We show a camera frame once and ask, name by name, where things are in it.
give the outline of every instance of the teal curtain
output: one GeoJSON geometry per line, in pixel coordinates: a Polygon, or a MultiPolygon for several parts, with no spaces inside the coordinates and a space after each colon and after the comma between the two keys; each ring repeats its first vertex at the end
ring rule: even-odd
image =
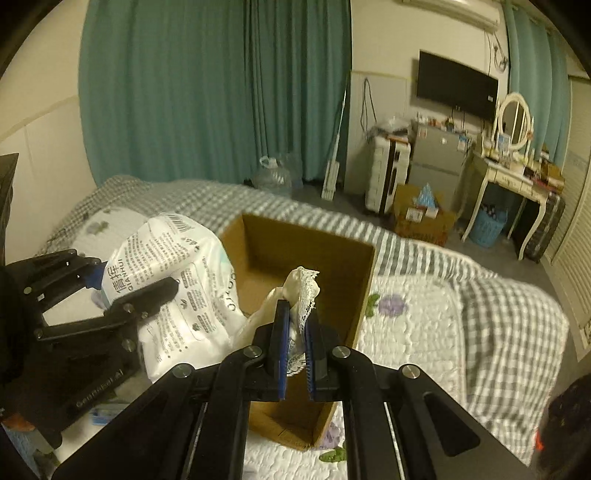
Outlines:
{"type": "Polygon", "coordinates": [[[90,0],[79,95],[95,181],[241,183],[279,153],[321,178],[350,57],[343,0],[90,0]]]}
{"type": "Polygon", "coordinates": [[[291,153],[301,176],[323,178],[351,70],[349,1],[246,4],[257,155],[291,153]]]}
{"type": "Polygon", "coordinates": [[[536,157],[545,143],[550,160],[562,165],[570,123],[566,55],[557,32],[548,32],[511,0],[504,3],[511,70],[509,90],[523,95],[534,117],[536,157]]]}

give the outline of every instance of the air conditioner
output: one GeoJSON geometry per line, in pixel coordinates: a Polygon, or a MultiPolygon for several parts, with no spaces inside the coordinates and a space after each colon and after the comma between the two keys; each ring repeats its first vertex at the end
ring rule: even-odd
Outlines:
{"type": "Polygon", "coordinates": [[[495,32],[501,24],[501,13],[486,0],[402,0],[402,3],[433,10],[457,18],[488,32],[495,32]]]}

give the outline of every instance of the gray checkered bedsheet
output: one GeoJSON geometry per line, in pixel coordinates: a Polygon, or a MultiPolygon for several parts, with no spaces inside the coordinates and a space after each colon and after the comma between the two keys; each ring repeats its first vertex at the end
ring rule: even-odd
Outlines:
{"type": "Polygon", "coordinates": [[[375,274],[432,274],[460,293],[466,341],[467,409],[524,463],[560,367],[567,320],[539,288],[498,277],[473,262],[401,239],[348,215],[237,185],[200,180],[147,183],[117,176],[80,202],[41,253],[68,248],[101,208],[125,206],[146,216],[174,211],[220,234],[241,212],[375,245],[375,274]]]}

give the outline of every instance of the barcode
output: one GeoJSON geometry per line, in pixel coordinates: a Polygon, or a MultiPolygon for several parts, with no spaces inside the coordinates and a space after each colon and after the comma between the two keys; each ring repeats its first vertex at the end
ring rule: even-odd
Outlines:
{"type": "Polygon", "coordinates": [[[179,217],[178,215],[169,215],[168,218],[170,218],[173,221],[174,226],[181,233],[186,232],[187,230],[190,230],[191,228],[193,228],[192,226],[187,225],[185,222],[183,222],[181,217],[179,217]]]}

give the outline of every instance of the cardboard box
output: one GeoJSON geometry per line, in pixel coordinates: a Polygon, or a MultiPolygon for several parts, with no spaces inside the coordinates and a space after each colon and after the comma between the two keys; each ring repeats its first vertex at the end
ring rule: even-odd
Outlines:
{"type": "Polygon", "coordinates": [[[564,190],[564,177],[560,174],[560,168],[549,162],[542,162],[540,173],[544,180],[560,195],[564,190]]]}
{"type": "MultiPolygon", "coordinates": [[[[236,271],[238,301],[245,314],[258,310],[294,268],[318,270],[319,320],[334,327],[344,345],[356,344],[371,285],[373,245],[246,214],[220,239],[236,271]]],[[[322,440],[334,411],[335,404],[309,400],[302,371],[289,377],[284,401],[251,403],[249,426],[271,440],[305,450],[322,440]]]]}
{"type": "MultiPolygon", "coordinates": [[[[456,223],[457,214],[442,208],[428,209],[416,206],[414,199],[421,189],[415,185],[398,185],[392,207],[394,233],[404,238],[422,240],[445,246],[449,232],[456,223]]],[[[437,203],[443,203],[441,194],[435,192],[437,203]]]]}

